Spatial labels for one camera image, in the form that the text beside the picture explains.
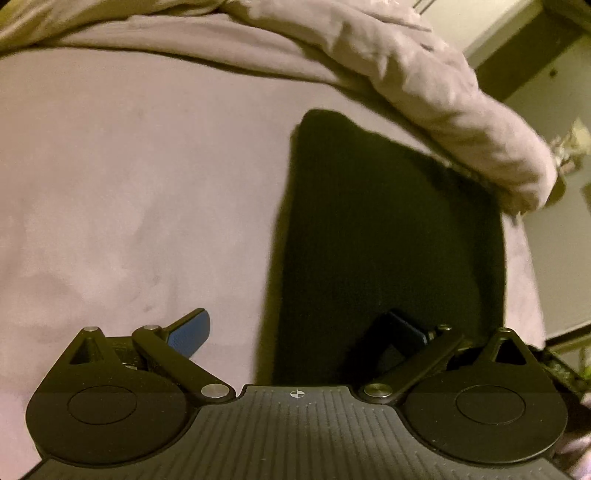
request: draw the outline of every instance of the silver bolt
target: silver bolt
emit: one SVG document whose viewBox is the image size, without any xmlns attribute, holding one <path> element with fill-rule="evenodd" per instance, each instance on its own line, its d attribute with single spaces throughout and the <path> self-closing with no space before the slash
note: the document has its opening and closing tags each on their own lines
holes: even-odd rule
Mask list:
<svg viewBox="0 0 591 480">
<path fill-rule="evenodd" d="M 370 383 L 365 385 L 363 392 L 373 398 L 386 398 L 392 395 L 392 387 L 384 383 Z"/>
<path fill-rule="evenodd" d="M 201 389 L 201 394 L 209 398 L 222 398 L 230 393 L 227 385 L 221 383 L 210 383 Z"/>
</svg>

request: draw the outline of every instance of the triangular cutout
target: triangular cutout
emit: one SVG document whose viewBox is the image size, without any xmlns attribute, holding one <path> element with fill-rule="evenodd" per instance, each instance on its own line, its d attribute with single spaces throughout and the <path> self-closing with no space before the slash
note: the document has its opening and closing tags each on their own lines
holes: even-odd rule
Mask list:
<svg viewBox="0 0 591 480">
<path fill-rule="evenodd" d="M 96 342 L 91 338 L 85 338 L 82 345 L 80 345 L 80 348 L 72 357 L 70 365 L 88 364 L 102 359 L 103 356 Z"/>
<path fill-rule="evenodd" d="M 513 340 L 507 339 L 501 343 L 495 362 L 500 364 L 525 365 L 526 361 Z"/>
</svg>

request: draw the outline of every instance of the ribbed gray panel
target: ribbed gray panel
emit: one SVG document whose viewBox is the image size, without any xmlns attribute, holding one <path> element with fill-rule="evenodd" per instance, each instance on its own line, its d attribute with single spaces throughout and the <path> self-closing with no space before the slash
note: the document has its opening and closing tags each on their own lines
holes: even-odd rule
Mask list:
<svg viewBox="0 0 591 480">
<path fill-rule="evenodd" d="M 508 468 L 454 462 L 424 447 L 397 412 L 346 387 L 248 387 L 204 407 L 165 452 L 134 465 L 84 469 L 45 463 L 31 480 L 566 480 L 546 460 Z"/>
</svg>

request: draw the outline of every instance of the bed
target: bed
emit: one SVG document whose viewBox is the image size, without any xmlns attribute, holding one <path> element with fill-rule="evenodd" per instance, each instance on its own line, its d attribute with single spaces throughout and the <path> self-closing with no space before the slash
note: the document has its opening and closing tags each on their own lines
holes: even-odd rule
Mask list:
<svg viewBox="0 0 591 480">
<path fill-rule="evenodd" d="M 317 15 L 280 1 L 115 4 L 0 10 L 3 480 L 38 461 L 28 399 L 84 326 L 124 336 L 204 307 L 212 331 L 193 360 L 237 391 L 270 381 L 262 325 L 281 308 L 294 132 L 314 109 L 494 195 L 501 322 L 543 345 L 521 213 L 550 194 L 551 155 L 418 15 L 388 2 L 299 4 Z"/>
</svg>

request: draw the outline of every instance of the folded fabric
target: folded fabric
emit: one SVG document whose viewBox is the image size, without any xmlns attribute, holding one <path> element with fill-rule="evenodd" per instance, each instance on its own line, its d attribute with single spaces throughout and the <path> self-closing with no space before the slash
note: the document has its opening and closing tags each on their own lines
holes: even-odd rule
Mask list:
<svg viewBox="0 0 591 480">
<path fill-rule="evenodd" d="M 216 9 L 231 15 L 233 21 L 225 25 L 226 41 L 209 42 L 205 54 L 200 42 L 204 29 L 211 31 L 209 21 L 219 19 L 199 16 Z M 275 35 L 262 35 L 258 30 L 246 33 L 245 25 L 237 21 Z M 366 89 L 368 80 L 456 160 L 495 185 L 508 213 L 541 207 L 556 182 L 546 143 L 515 112 L 479 90 L 460 52 L 438 38 L 412 9 L 395 2 L 11 0 L 0 11 L 0 25 L 0 52 L 41 42 L 135 48 L 186 54 L 356 90 Z M 85 25 L 90 26 L 72 32 Z M 286 42 L 282 35 L 293 42 Z M 261 36 L 269 55 L 232 55 L 237 44 Z M 310 46 L 324 55 L 312 53 Z M 283 60 L 287 55 L 295 62 L 277 63 L 278 52 Z"/>
</svg>

